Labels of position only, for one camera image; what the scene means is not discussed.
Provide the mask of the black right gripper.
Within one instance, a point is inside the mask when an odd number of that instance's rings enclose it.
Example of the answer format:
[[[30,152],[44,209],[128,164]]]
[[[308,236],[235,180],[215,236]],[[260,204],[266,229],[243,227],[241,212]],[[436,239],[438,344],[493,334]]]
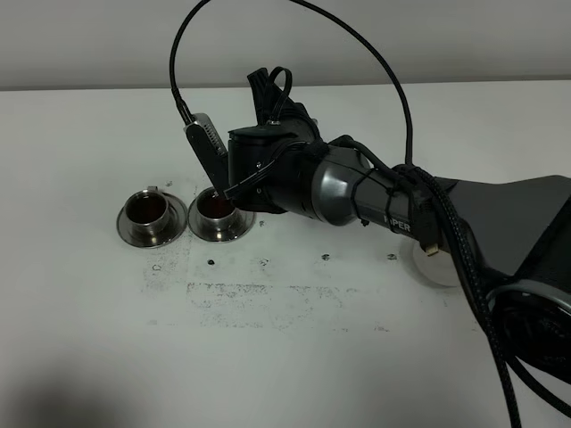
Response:
[[[276,84],[280,73],[283,89]],[[312,215],[311,183],[328,145],[305,106],[287,102],[289,69],[260,68],[247,79],[259,125],[229,132],[224,196],[240,210]]]

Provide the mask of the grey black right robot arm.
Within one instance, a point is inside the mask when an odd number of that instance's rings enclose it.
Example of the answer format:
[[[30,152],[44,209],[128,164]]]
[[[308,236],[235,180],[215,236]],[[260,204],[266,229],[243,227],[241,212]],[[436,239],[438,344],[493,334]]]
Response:
[[[376,224],[449,254],[506,353],[568,381],[569,179],[496,185],[388,168],[350,136],[323,141],[276,77],[248,78],[257,123],[229,134],[227,198],[240,210]]]

